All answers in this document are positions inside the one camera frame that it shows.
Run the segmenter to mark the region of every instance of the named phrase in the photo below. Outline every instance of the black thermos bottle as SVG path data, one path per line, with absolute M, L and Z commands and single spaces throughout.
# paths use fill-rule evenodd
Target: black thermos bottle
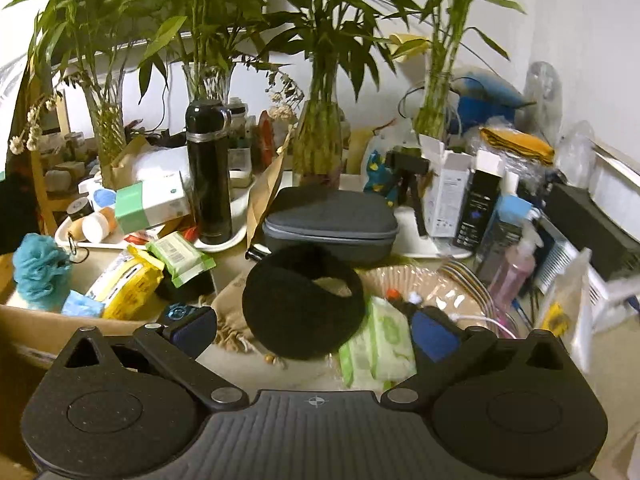
M 187 153 L 200 240 L 218 245 L 231 238 L 229 124 L 220 101 L 194 101 L 187 107 Z

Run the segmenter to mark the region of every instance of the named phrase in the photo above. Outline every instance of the spray bottle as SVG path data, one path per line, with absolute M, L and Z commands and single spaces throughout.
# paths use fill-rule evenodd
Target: spray bottle
M 522 238 L 506 250 L 498 272 L 489 285 L 489 294 L 496 306 L 497 321 L 512 332 L 516 327 L 509 316 L 511 301 L 516 298 L 525 280 L 536 267 L 533 257 L 536 247 L 542 247 L 540 235 L 533 224 L 525 220 L 522 223 Z

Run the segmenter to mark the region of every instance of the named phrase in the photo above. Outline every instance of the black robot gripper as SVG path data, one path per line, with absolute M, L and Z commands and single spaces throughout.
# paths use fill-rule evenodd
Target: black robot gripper
M 40 480 L 587 480 L 607 419 L 549 332 L 480 327 L 382 395 L 240 388 L 198 364 L 211 309 L 131 336 L 78 330 L 22 418 Z M 188 356 L 180 348 L 186 349 Z

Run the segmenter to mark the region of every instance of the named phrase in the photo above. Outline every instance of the glass vase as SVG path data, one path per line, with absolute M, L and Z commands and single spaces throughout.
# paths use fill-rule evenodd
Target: glass vase
M 450 74 L 427 72 L 424 103 L 414 117 L 417 134 L 444 141 L 450 82 Z
M 342 163 L 340 110 L 335 97 L 337 60 L 314 58 L 309 99 L 293 144 L 295 186 L 322 184 L 338 188 Z
M 187 81 L 189 102 L 209 99 L 227 104 L 231 88 L 231 74 L 234 70 L 226 70 L 219 66 L 208 66 L 203 63 L 189 63 L 182 66 Z
M 124 71 L 101 76 L 82 86 L 98 147 L 102 185 L 117 189 L 111 163 L 127 144 L 122 121 L 122 81 Z

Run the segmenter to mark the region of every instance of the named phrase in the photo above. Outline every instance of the white tray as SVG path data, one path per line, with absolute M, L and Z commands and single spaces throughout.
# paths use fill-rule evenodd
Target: white tray
M 200 240 L 196 240 L 196 243 L 194 243 L 194 245 L 197 249 L 201 250 L 203 253 L 220 253 L 222 251 L 230 249 L 234 245 L 237 245 L 244 240 L 244 238 L 246 237 L 246 209 L 249 203 L 250 189 L 251 187 L 249 186 L 245 189 L 235 188 L 233 190 L 235 199 L 231 202 L 231 227 L 233 231 L 231 239 L 219 245 L 207 245 L 203 244 Z M 71 218 L 66 217 L 65 221 L 62 222 L 62 224 L 56 231 L 54 239 L 56 243 L 61 247 L 68 247 L 68 240 L 66 240 L 63 233 L 66 232 L 70 225 Z M 124 234 L 122 233 L 120 228 L 117 228 L 99 244 L 92 244 L 91 242 L 78 242 L 78 246 L 102 249 L 124 249 L 127 245 L 129 245 L 129 243 L 124 241 L 123 238 Z
M 291 187 L 292 185 L 292 173 L 290 171 L 284 171 L 282 173 L 280 189 L 283 187 Z M 236 198 L 231 202 L 231 225 L 233 229 L 233 236 L 231 237 L 231 240 L 220 245 L 206 245 L 200 240 L 196 240 L 194 245 L 197 249 L 204 253 L 220 253 L 239 244 L 245 239 L 246 210 L 249 203 L 249 189 L 251 188 L 234 189 Z M 362 181 L 360 176 L 342 174 L 340 176 L 340 189 L 362 191 Z M 400 231 L 392 250 L 394 254 L 400 254 L 401 256 L 406 256 L 408 258 L 420 259 L 444 258 L 446 256 L 460 259 L 471 256 L 470 251 L 452 247 L 441 241 L 435 242 L 428 236 L 421 237 L 418 234 L 418 227 L 415 224 L 414 210 L 410 207 L 403 206 L 397 208 L 395 215 L 398 220 L 398 225 L 400 226 Z M 70 224 L 71 220 L 67 217 L 56 231 L 54 238 L 56 243 L 61 247 L 68 246 L 68 240 L 63 237 L 62 233 L 66 232 L 66 229 Z M 124 235 L 122 234 L 122 231 L 118 228 L 100 244 L 79 242 L 78 246 L 104 249 L 124 249 L 128 245 L 128 242 L 125 242 L 123 237 Z

